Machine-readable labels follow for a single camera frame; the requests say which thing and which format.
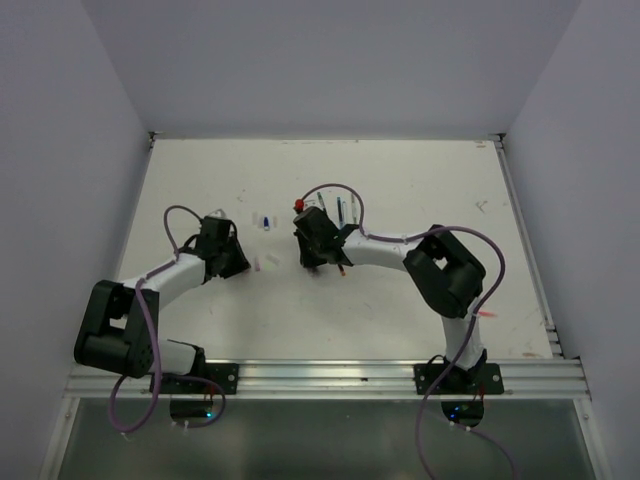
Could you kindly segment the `thin green fineliner pen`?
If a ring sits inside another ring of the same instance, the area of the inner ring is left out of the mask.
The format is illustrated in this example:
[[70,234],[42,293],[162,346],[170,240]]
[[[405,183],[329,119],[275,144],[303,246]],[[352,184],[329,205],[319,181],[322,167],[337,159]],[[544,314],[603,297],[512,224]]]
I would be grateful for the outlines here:
[[353,193],[350,194],[350,215],[351,215],[351,222],[353,224],[358,224],[359,223],[358,202]]

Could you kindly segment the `blue gel pen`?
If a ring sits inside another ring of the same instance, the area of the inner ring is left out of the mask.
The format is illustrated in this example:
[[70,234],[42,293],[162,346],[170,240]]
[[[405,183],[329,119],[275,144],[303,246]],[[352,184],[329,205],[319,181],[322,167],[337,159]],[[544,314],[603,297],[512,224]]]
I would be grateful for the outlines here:
[[336,197],[336,205],[337,205],[337,215],[338,215],[338,225],[339,228],[342,229],[345,226],[345,218],[344,218],[344,206],[341,197]]

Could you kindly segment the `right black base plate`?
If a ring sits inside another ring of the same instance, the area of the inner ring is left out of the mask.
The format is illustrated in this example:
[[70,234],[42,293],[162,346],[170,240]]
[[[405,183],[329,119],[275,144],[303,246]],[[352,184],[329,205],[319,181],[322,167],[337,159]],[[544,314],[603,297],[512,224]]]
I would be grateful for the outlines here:
[[[413,365],[414,384],[418,395],[424,395],[430,385],[445,370],[443,363]],[[502,395],[505,388],[500,366],[485,363],[471,370],[454,367],[432,390],[432,395]]]

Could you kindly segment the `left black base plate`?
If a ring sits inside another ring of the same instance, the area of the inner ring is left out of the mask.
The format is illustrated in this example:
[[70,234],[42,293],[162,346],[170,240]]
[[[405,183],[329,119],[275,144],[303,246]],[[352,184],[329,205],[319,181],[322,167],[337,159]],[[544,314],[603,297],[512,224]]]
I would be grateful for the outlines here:
[[235,395],[238,389],[239,365],[237,363],[209,363],[194,367],[187,374],[165,373],[160,383],[162,395]]

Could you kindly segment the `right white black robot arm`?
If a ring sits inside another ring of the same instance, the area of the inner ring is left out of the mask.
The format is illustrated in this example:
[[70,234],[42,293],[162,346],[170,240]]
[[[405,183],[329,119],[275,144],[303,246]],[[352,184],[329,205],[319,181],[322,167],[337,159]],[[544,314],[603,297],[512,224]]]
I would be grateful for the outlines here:
[[418,240],[383,241],[363,234],[356,224],[336,226],[315,206],[296,213],[294,236],[303,268],[375,266],[407,273],[442,319],[449,387],[464,393],[480,382],[486,349],[471,325],[471,314],[483,291],[486,269],[452,233],[435,225]]

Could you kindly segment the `aluminium right side rail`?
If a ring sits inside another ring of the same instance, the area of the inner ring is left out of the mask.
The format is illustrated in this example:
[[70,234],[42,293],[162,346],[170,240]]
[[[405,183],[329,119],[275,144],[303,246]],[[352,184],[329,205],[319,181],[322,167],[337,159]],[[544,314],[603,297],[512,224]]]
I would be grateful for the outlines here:
[[527,227],[524,220],[518,194],[516,192],[515,184],[513,182],[513,178],[509,168],[509,164],[506,156],[506,149],[505,149],[505,137],[506,137],[505,134],[499,134],[493,137],[492,142],[498,157],[500,169],[506,185],[511,208],[515,216],[517,229],[519,232],[521,243],[523,245],[527,266],[529,269],[529,274],[533,282],[539,311],[542,315],[543,325],[545,327],[545,331],[548,337],[552,356],[555,359],[565,359],[565,355],[560,342],[558,330],[549,308],[546,292],[544,290],[544,286],[540,276],[540,271],[539,271],[537,261],[532,249],[530,236],[527,231]]

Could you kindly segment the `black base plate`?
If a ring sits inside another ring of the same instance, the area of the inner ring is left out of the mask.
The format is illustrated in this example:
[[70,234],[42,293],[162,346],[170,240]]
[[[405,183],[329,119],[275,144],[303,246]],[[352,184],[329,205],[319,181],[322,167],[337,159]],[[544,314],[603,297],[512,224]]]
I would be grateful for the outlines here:
[[[445,370],[443,363],[413,365],[414,384],[418,395],[424,395],[430,385]],[[432,395],[502,395],[505,388],[500,366],[485,363],[471,370],[454,367],[432,390]]]
[[162,395],[235,395],[238,389],[239,365],[237,363],[209,363],[194,367],[187,374],[165,373],[160,383]]

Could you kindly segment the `aluminium front rail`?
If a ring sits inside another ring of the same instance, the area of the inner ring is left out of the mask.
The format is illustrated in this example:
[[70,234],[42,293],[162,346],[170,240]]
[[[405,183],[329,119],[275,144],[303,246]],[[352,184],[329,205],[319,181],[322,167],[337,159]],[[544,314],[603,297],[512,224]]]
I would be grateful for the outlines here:
[[[418,400],[413,365],[420,360],[209,360],[237,363],[233,399]],[[430,395],[443,400],[582,400],[591,392],[578,360],[494,360],[502,395]]]

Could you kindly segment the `aluminium rail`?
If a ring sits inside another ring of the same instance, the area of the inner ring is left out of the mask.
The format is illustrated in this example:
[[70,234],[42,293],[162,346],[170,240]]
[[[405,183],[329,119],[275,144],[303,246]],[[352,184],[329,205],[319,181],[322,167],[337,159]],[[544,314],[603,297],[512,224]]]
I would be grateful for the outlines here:
[[[420,360],[209,360],[237,363],[233,399],[418,400],[413,365]],[[578,360],[494,360],[502,395],[430,395],[443,400],[582,400],[591,392]]]
[[524,220],[518,194],[516,192],[515,184],[513,182],[513,178],[509,168],[509,164],[506,156],[506,149],[505,149],[505,137],[506,137],[505,134],[499,134],[493,137],[492,142],[498,157],[500,169],[506,185],[511,208],[515,216],[517,229],[519,232],[521,243],[523,245],[527,266],[529,269],[529,274],[533,282],[539,311],[542,315],[543,325],[545,327],[545,331],[548,337],[552,356],[555,359],[565,359],[565,355],[560,342],[558,330],[549,308],[546,292],[544,290],[544,286],[540,276],[540,271],[539,271],[537,261],[532,249],[530,236],[527,231],[527,227]]

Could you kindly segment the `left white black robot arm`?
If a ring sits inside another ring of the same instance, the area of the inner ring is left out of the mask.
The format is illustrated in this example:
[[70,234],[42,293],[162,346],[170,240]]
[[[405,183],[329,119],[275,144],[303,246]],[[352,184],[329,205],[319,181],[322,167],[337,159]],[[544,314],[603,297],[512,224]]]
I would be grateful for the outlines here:
[[160,357],[160,311],[214,278],[249,268],[235,223],[202,218],[199,232],[165,264],[138,278],[94,285],[74,345],[75,362],[130,378],[147,375]]

